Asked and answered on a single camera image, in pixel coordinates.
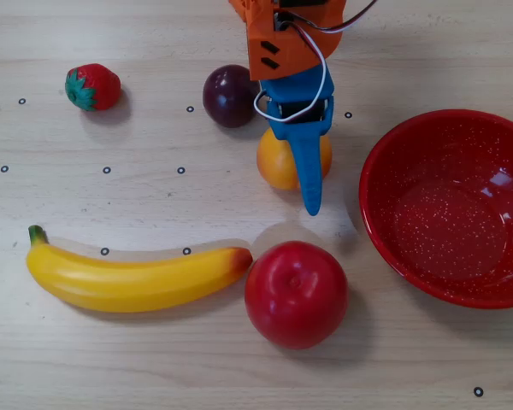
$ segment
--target wire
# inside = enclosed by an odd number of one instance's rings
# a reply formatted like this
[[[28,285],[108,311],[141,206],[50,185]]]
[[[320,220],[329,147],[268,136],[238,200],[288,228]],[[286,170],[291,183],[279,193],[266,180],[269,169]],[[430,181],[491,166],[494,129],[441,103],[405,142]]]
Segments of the wire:
[[[284,11],[285,13],[288,13],[295,19],[301,20],[307,25],[315,28],[316,30],[319,30],[320,32],[324,32],[326,34],[335,34],[336,32],[343,32],[345,29],[347,29],[349,26],[353,25],[356,21],[361,19],[364,15],[367,14],[367,12],[378,2],[378,0],[372,0],[367,7],[365,7],[363,10],[361,10],[359,13],[351,17],[348,21],[343,22],[342,24],[338,24],[337,26],[332,27],[319,27],[316,25],[316,23],[309,21],[305,19],[301,15],[297,15],[296,13],[293,13],[292,11]]]
[[[281,25],[282,26],[283,25],[293,26],[294,29],[297,30],[298,35],[302,38],[302,40],[314,51],[315,55],[321,61],[321,65],[323,66],[323,75],[321,76],[321,84],[319,85],[319,89],[317,90],[317,93],[315,94],[314,100],[311,102],[311,104],[308,107],[301,109],[296,114],[293,114],[286,118],[276,118],[276,117],[273,117],[272,115],[268,115],[268,114],[264,113],[258,107],[258,103],[260,102],[261,98],[266,95],[266,90],[261,90],[258,93],[258,95],[256,96],[253,105],[255,107],[255,110],[262,117],[264,117],[268,120],[277,121],[277,122],[289,122],[289,121],[295,120],[302,114],[306,114],[308,111],[310,111],[315,106],[315,104],[317,103],[317,100],[319,100],[321,92],[323,91],[323,87],[325,86],[325,79],[327,78],[327,62],[325,61],[325,57],[323,56],[323,53],[321,52],[321,50],[319,50],[319,47],[315,43],[314,39],[301,26],[299,26],[296,23],[293,23],[292,21],[283,21],[281,23]]]

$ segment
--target toy fruit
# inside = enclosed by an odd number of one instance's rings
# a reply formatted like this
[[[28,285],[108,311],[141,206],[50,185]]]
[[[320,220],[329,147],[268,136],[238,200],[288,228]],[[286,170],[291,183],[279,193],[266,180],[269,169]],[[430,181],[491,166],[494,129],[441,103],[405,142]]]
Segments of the toy fruit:
[[[170,261],[100,261],[49,245],[39,226],[28,230],[27,266],[34,279],[65,302],[102,312],[145,312],[194,301],[237,281],[252,263],[242,248]]]
[[[67,74],[68,99],[85,111],[108,109],[118,102],[121,83],[118,76],[100,64],[73,68]]]
[[[348,306],[348,283],[328,252],[310,243],[287,242],[252,267],[245,305],[252,324],[270,342],[307,349],[339,327]]]
[[[253,101],[260,91],[249,78],[249,70],[237,65],[217,68],[203,86],[203,106],[221,126],[238,128],[255,114]]]
[[[321,174],[325,178],[331,170],[333,149],[328,136],[321,137]],[[262,136],[256,153],[258,171],[266,182],[278,190],[300,189],[297,167],[287,141],[280,141],[269,128]]]

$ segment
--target plum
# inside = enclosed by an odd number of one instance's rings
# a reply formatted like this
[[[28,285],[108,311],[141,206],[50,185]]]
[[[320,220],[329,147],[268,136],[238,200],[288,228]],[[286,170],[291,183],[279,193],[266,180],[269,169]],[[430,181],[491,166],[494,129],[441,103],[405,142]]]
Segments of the plum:
[[[259,91],[247,68],[235,64],[220,67],[205,81],[203,106],[219,125],[238,128],[253,118],[253,101]]]

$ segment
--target yellow banana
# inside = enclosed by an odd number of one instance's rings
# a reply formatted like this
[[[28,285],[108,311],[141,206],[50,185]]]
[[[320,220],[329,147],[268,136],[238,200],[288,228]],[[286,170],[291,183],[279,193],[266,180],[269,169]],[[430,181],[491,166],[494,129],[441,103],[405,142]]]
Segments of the yellow banana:
[[[244,248],[169,261],[100,261],[49,245],[39,226],[28,230],[27,266],[34,279],[65,302],[101,312],[146,312],[194,301],[240,279],[253,261]]]

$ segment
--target strawberry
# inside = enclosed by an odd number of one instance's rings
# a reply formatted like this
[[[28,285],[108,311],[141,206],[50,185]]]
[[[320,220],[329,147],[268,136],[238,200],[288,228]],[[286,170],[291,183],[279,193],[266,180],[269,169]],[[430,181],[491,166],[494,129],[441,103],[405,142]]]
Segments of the strawberry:
[[[118,102],[121,83],[118,76],[100,64],[73,68],[67,74],[68,99],[85,111],[108,109]]]

